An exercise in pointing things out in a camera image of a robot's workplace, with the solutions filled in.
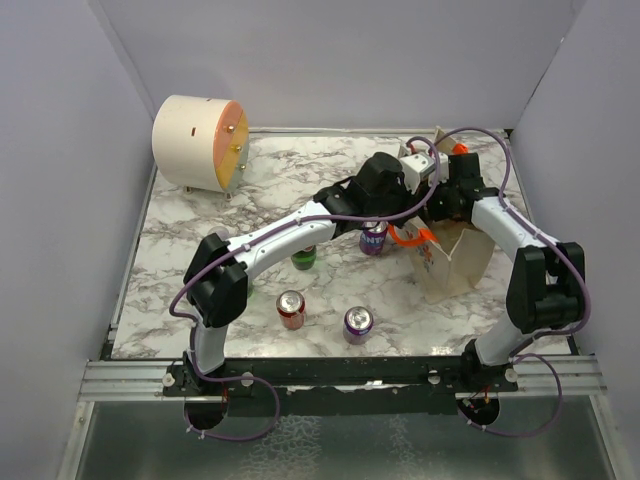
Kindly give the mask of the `beige canvas tote bag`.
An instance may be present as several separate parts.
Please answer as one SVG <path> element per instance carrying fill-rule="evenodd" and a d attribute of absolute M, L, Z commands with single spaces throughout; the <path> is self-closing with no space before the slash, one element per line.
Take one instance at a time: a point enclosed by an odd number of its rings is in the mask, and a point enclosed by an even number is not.
<path fill-rule="evenodd" d="M 458 220 L 414 218 L 400 229 L 389 226 L 388 232 L 397 245 L 408 250 L 429 304 L 472 291 L 495 248 L 486 233 Z"/>

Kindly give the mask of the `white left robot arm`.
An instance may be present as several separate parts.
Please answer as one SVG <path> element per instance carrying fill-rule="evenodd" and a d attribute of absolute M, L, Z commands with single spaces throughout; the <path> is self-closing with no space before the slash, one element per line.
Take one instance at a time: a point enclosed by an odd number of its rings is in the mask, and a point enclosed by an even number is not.
<path fill-rule="evenodd" d="M 184 276 L 186 298 L 197 313 L 187 353 L 189 386 L 206 395 L 220 385 L 227 327 L 245 311 L 248 287 L 261 273 L 367 222 L 403 224 L 424 204 L 438 170 L 438 160 L 426 154 L 377 152 L 356 174 L 260 230 L 228 240 L 205 237 Z"/>

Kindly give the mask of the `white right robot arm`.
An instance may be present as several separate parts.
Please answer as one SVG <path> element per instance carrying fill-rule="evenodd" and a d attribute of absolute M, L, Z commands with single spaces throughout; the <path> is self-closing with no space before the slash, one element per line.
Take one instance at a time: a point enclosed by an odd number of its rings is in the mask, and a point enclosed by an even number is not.
<path fill-rule="evenodd" d="M 426 202 L 427 219 L 470 223 L 512 262 L 503 317 L 470 341 L 461 356 L 461 383 L 481 391 L 535 340 L 563 335 L 567 327 L 587 319 L 584 250 L 545 235 L 502 190 L 486 186 L 476 153 L 451 155 L 431 166 L 428 182 L 433 193 Z"/>

